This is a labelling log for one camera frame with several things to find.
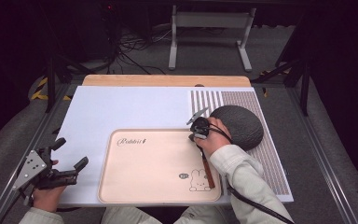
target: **cartoon bunny drawing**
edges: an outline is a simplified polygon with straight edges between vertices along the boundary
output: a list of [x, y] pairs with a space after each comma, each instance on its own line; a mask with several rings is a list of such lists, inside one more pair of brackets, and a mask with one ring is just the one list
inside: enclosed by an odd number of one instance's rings
[[193, 170], [191, 172], [190, 191], [210, 191], [205, 170]]

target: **person's hand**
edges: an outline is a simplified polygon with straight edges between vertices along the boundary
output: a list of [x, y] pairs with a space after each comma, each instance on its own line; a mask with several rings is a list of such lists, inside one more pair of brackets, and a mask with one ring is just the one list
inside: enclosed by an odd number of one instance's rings
[[35, 189], [34, 190], [34, 208], [45, 210], [47, 212], [55, 212], [62, 192], [66, 186], [57, 187], [55, 189]]
[[[223, 124], [222, 120], [210, 117], [208, 118], [208, 121], [210, 124], [213, 124], [220, 128], [223, 132], [226, 133], [226, 135], [228, 135], [228, 137], [231, 138], [231, 135], [229, 134], [229, 131], [227, 127]], [[199, 147], [202, 147], [210, 155], [212, 155], [220, 147], [230, 145], [230, 142], [228, 141], [228, 139], [225, 138], [225, 136], [223, 136], [221, 133], [217, 133], [211, 130], [209, 131], [209, 134], [206, 139], [200, 139], [198, 137], [195, 137], [194, 142], [196, 142]]]

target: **white sleeve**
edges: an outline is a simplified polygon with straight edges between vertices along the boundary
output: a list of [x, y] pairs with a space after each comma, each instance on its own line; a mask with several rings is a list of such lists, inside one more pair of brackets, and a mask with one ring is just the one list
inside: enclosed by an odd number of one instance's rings
[[[260, 162], [240, 147], [227, 145], [219, 148], [211, 156], [211, 163], [220, 175], [227, 177], [229, 184], [239, 194], [292, 220], [286, 208], [262, 178], [264, 171]], [[231, 204], [241, 223], [282, 223], [276, 217], [240, 201], [233, 195]]]
[[38, 223], [63, 224], [63, 220], [60, 215], [32, 207], [20, 221], [20, 224], [38, 224]]

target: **black sponge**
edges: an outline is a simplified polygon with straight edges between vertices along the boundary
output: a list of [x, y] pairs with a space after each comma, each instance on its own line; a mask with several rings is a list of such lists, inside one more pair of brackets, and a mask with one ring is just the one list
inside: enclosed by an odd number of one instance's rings
[[263, 140], [264, 130], [260, 119], [250, 110], [238, 105], [223, 105], [211, 117], [221, 119], [231, 134], [233, 144], [247, 151]]

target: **person's arm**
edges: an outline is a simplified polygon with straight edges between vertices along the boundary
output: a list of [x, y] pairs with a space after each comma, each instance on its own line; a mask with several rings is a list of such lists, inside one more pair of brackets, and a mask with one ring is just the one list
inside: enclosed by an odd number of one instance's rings
[[55, 189], [35, 189], [34, 206], [25, 214], [20, 224], [63, 224], [62, 217], [55, 214], [58, 202], [66, 186]]
[[[208, 118], [211, 124], [229, 132], [220, 119]], [[269, 185], [261, 177], [261, 164], [243, 151], [231, 145], [220, 133], [210, 132], [205, 140], [195, 138], [197, 145], [211, 155], [211, 163], [221, 175], [225, 175], [229, 184], [242, 196], [262, 204], [278, 214], [290, 219], [290, 215]], [[231, 195], [231, 203], [237, 219], [243, 223], [282, 223], [253, 206], [244, 203]]]

